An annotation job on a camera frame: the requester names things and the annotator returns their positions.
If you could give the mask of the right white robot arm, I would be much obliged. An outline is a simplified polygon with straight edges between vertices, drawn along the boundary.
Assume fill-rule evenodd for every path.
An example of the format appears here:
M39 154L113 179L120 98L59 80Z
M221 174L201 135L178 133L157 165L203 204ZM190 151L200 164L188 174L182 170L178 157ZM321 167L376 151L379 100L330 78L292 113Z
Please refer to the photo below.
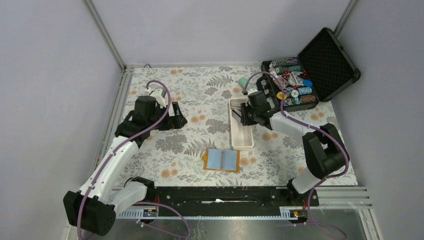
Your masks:
M247 99L231 110L231 116L243 126L260 125L281 132L304 150L306 169L288 183L287 201L293 206L301 205L306 192L317 187L326 178L337 176L340 168L346 172L350 158L337 128L327 123L314 126L296 119L283 108L276 110L262 91L250 90Z

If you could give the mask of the orange leather card holder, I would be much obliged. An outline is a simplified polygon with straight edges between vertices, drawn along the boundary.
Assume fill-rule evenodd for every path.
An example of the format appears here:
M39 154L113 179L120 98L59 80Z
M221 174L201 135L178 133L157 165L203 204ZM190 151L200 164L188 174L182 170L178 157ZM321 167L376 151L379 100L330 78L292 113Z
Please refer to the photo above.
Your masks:
M201 157L203 169L210 171L238 173L240 171L240 151L207 148Z

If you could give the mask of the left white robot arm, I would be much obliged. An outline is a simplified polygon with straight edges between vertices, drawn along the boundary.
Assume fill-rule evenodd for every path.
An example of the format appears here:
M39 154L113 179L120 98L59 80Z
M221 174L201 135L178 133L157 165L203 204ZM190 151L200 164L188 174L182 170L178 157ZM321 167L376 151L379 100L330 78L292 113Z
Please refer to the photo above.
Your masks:
M161 96L140 96L134 109L117 126L115 137L98 168L78 191L68 191L63 204L70 225L98 236L105 236L116 217L136 202L148 206L158 198L154 182L132 178L113 192L120 173L141 148L151 131L181 129L187 124L177 101L167 103Z

